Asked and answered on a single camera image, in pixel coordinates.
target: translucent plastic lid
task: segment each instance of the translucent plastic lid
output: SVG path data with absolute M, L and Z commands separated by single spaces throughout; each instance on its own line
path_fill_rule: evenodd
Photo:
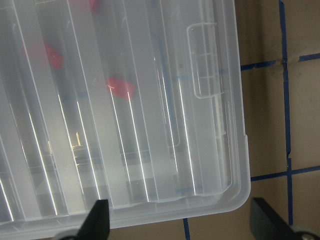
M 227 212 L 250 192 L 233 0 L 0 1 L 0 239 Z

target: brown tile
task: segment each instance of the brown tile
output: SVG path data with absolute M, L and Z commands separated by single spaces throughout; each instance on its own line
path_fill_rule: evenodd
M 320 53 L 320 1 L 284 0 L 289 58 Z
M 236 0 L 242 65 L 282 58 L 278 0 Z
M 241 74 L 251 176 L 287 169 L 282 72 L 276 65 Z
M 293 224 L 320 234 L 320 171 L 293 175 Z
M 111 229 L 108 240 L 185 240 L 183 220 Z
M 289 64 L 291 159 L 294 169 L 320 165 L 320 60 Z
M 287 222 L 288 197 L 286 177 L 253 182 L 251 197 L 264 198 Z M 188 222 L 192 240 L 254 240 L 249 224 L 250 200 L 235 211 L 189 218 Z

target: red block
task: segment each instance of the red block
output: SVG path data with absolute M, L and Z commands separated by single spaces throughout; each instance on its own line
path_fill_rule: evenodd
M 136 86 L 133 83 L 122 79 L 110 77 L 106 83 L 111 93 L 119 98 L 129 100 L 133 99 Z
M 97 14 L 101 6 L 101 0 L 89 0 L 91 10 Z
M 54 69 L 61 69 L 64 61 L 63 57 L 48 43 L 45 42 L 44 46 L 51 67 L 53 67 Z

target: red object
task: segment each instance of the red object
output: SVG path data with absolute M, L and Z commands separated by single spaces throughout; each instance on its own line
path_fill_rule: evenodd
M 136 86 L 133 83 L 110 77 L 106 85 L 111 93 L 119 98 L 129 100 L 129 97 L 134 97 Z
M 101 0 L 89 0 L 91 10 L 97 14 L 101 6 Z
M 44 46 L 51 67 L 53 67 L 54 69 L 61 69 L 64 61 L 63 57 L 48 43 L 45 42 Z

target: container lid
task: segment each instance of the container lid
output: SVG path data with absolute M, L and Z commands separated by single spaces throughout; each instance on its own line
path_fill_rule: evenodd
M 0 239 L 232 211 L 249 196 L 233 0 L 0 3 Z

